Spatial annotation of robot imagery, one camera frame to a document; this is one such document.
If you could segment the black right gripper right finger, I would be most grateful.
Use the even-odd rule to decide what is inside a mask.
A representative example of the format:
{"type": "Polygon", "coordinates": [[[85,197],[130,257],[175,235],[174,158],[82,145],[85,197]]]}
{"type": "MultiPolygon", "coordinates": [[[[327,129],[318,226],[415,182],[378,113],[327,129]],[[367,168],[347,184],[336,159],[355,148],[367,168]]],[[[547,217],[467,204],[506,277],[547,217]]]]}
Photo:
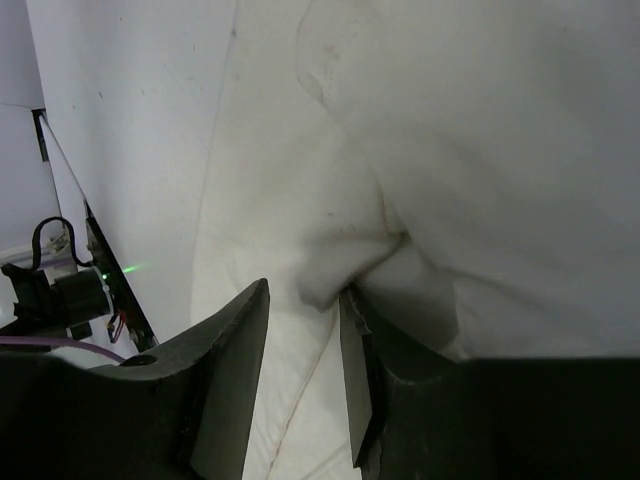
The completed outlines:
{"type": "Polygon", "coordinates": [[[354,467],[365,479],[635,479],[639,363],[453,362],[339,299],[354,467]]]}

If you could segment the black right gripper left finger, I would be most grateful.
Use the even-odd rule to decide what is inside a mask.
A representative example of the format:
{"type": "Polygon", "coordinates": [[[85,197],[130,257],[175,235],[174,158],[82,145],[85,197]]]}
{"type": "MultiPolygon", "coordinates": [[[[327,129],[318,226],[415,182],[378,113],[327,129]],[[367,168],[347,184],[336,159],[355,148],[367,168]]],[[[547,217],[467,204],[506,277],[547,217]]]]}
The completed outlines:
{"type": "Polygon", "coordinates": [[[238,479],[269,318],[252,283],[211,317],[119,365],[1,357],[5,479],[238,479]]]}

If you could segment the white t shirt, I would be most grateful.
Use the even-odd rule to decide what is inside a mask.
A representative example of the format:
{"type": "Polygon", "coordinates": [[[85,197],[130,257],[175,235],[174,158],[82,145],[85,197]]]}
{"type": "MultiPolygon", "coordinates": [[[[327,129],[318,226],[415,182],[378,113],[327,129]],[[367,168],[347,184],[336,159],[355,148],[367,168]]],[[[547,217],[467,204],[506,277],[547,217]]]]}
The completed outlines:
{"type": "Polygon", "coordinates": [[[243,475],[352,479],[340,291],[453,360],[639,352],[635,1],[241,1],[192,313],[270,284],[243,475]]]}

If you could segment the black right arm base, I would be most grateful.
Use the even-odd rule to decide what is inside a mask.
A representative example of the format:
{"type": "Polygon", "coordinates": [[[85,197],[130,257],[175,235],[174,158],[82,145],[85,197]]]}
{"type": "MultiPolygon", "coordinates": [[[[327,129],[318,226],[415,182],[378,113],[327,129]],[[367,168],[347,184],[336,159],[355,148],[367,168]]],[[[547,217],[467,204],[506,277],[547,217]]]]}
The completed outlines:
{"type": "Polygon", "coordinates": [[[1,254],[1,349],[72,351],[119,361],[158,344],[44,111],[34,113],[57,213],[1,254]]]}

